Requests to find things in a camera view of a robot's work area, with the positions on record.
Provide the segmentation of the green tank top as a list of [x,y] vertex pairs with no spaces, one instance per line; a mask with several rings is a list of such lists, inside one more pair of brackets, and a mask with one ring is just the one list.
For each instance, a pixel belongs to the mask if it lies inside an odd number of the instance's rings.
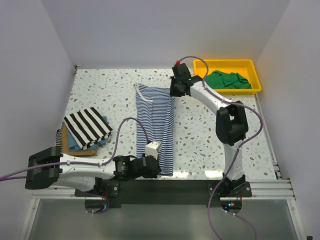
[[206,84],[212,89],[251,89],[249,81],[239,73],[213,71],[205,78]]

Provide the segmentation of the blue white striped tank top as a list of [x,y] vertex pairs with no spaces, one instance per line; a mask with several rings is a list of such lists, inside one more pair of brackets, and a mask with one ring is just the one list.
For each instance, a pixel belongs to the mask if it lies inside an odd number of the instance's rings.
[[142,124],[136,126],[136,155],[145,153],[147,141],[161,142],[158,162],[162,176],[174,172],[174,100],[170,89],[135,86],[136,119]]

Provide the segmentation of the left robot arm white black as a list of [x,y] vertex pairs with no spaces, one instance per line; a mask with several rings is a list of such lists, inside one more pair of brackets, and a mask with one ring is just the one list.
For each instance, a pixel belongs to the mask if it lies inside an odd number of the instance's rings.
[[156,178],[161,172],[160,149],[161,144],[152,141],[141,157],[118,155],[96,159],[71,156],[61,153],[59,147],[50,147],[29,157],[25,188],[42,190],[55,185],[99,196],[104,190],[103,181]]

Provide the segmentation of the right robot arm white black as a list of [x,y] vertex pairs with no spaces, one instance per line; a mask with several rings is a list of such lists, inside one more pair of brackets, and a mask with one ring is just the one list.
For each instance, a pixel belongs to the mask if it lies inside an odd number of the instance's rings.
[[223,144],[225,157],[222,183],[217,187],[217,193],[233,197],[246,182],[240,148],[249,130],[245,109],[231,104],[229,100],[223,102],[221,95],[211,95],[203,87],[203,79],[198,75],[191,76],[185,63],[176,62],[172,71],[170,96],[190,96],[204,104],[216,117],[215,133]]

